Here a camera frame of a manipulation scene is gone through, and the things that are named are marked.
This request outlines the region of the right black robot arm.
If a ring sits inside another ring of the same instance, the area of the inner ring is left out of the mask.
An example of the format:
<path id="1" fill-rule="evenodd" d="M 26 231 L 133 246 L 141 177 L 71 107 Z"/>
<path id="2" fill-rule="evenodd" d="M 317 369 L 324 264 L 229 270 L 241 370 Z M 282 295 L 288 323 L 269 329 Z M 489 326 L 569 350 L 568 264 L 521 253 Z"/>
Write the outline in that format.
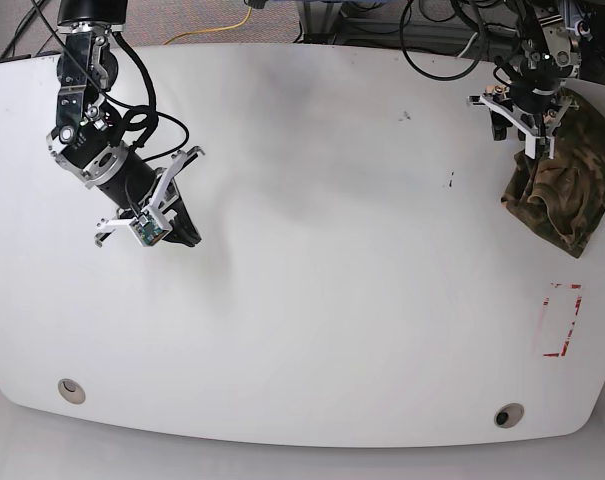
<path id="1" fill-rule="evenodd" d="M 47 146 L 56 164 L 86 188 L 96 188 L 117 207 L 111 219 L 98 221 L 96 245 L 126 230 L 139 245 L 161 241 L 193 248 L 201 235 L 183 202 L 176 178 L 203 151 L 185 143 L 166 151 L 171 162 L 154 168 L 139 155 L 167 120 L 186 126 L 159 110 L 150 73 L 122 31 L 124 1 L 63 1 L 51 28 L 62 52 L 56 67 L 60 84 L 56 124 Z M 119 65 L 111 46 L 117 44 L 141 74 L 147 100 L 128 105 L 111 97 Z"/>

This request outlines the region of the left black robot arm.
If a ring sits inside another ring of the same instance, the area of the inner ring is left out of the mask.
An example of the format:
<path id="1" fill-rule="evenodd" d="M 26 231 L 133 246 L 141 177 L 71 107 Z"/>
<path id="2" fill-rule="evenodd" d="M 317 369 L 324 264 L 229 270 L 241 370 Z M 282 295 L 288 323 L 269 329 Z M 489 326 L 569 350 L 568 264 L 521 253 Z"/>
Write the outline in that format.
<path id="1" fill-rule="evenodd" d="M 489 110 L 493 139 L 504 140 L 515 128 L 525 154 L 551 157 L 565 114 L 577 104 L 564 91 L 577 75 L 581 56 L 554 1 L 508 1 L 516 15 L 511 51 L 494 58 L 494 85 L 467 99 Z"/>

